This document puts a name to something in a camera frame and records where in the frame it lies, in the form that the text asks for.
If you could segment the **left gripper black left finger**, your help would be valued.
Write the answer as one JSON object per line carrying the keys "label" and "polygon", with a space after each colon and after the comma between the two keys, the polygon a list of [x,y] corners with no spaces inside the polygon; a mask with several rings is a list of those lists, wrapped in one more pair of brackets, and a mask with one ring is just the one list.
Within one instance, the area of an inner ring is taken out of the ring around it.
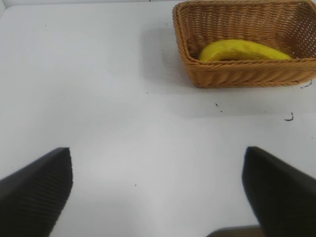
{"label": "left gripper black left finger", "polygon": [[73,186],[69,148],[56,148],[0,181],[0,235],[48,237]]}

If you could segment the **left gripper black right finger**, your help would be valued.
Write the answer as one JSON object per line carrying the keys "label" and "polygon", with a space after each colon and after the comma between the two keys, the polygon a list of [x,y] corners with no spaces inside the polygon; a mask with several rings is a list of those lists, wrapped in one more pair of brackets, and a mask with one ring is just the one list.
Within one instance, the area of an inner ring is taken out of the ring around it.
{"label": "left gripper black right finger", "polygon": [[259,147],[248,147],[242,184],[267,237],[316,235],[316,180]]}

